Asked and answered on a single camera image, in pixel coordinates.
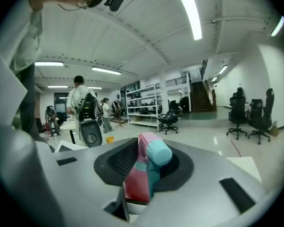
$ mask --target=yellow object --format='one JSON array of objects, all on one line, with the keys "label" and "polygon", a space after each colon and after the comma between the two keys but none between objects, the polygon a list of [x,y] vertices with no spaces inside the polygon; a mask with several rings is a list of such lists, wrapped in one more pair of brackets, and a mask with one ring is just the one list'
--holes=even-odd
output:
[{"label": "yellow object", "polygon": [[107,142],[108,144],[113,143],[113,142],[114,142],[114,137],[107,137],[107,138],[106,138],[106,142]]},{"label": "yellow object", "polygon": [[269,131],[269,134],[271,134],[272,136],[278,136],[279,129],[276,126],[273,126],[272,129]]}]

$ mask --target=black office chair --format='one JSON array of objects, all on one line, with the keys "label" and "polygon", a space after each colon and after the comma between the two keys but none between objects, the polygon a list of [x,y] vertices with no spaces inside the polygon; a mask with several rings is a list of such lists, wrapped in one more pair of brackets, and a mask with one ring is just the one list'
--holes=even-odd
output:
[{"label": "black office chair", "polygon": [[270,128],[270,126],[272,125],[271,112],[272,112],[274,100],[275,100],[275,95],[274,95],[273,89],[270,88],[266,91],[266,106],[265,107],[263,107],[260,104],[259,100],[261,100],[261,99],[258,99],[257,105],[254,105],[255,110],[254,110],[254,112],[252,112],[253,114],[251,114],[251,117],[250,117],[250,125],[253,126],[254,128],[258,129],[258,130],[252,131],[252,133],[248,135],[248,139],[252,135],[257,135],[258,139],[259,139],[258,145],[261,144],[261,136],[267,137],[268,142],[270,142],[270,137],[265,134],[265,131],[267,131]]},{"label": "black office chair", "polygon": [[157,120],[167,125],[167,127],[162,127],[159,132],[166,129],[165,134],[167,134],[167,131],[169,130],[173,130],[176,134],[178,134],[178,127],[174,126],[174,123],[178,121],[178,117],[175,115],[173,110],[169,110],[166,114],[160,114]]},{"label": "black office chair", "polygon": [[247,136],[247,132],[243,131],[239,128],[240,124],[247,123],[247,118],[245,116],[245,97],[231,97],[231,111],[229,112],[229,121],[235,123],[237,125],[236,128],[229,128],[226,135],[232,132],[237,133],[237,140],[239,139],[239,132],[245,133]]}]

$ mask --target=ceiling pipe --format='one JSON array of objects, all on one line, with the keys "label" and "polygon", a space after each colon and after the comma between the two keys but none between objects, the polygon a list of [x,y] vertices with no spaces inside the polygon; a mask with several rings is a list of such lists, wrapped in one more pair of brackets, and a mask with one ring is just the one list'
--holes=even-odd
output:
[{"label": "ceiling pipe", "polygon": [[216,17],[212,21],[209,21],[207,23],[212,23],[213,21],[233,21],[233,20],[245,20],[245,21],[257,21],[257,22],[263,22],[268,23],[265,19],[261,18],[253,18],[253,17]]}]

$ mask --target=stair railing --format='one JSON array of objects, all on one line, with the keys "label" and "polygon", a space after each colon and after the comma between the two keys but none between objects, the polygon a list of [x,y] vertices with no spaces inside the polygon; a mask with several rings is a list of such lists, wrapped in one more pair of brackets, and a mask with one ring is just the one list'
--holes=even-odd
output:
[{"label": "stair railing", "polygon": [[211,88],[208,85],[208,82],[206,80],[203,82],[203,84],[204,84],[204,87],[206,89],[209,101],[210,101],[211,105],[213,106],[213,111],[216,112],[217,111],[216,93],[215,93],[214,89],[211,90]]}]

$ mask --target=pillar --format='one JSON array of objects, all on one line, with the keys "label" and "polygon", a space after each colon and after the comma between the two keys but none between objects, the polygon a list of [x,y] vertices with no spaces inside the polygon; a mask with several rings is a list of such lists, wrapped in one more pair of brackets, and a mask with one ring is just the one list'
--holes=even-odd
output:
[{"label": "pillar", "polygon": [[167,96],[165,71],[159,72],[159,80],[160,80],[160,90],[161,90],[161,99],[162,99],[162,112],[163,114],[166,114],[169,110],[169,99]]},{"label": "pillar", "polygon": [[190,82],[189,82],[189,74],[186,75],[186,86],[187,86],[187,92],[188,92],[188,103],[189,103],[189,112],[191,113],[191,99],[190,99]]}]

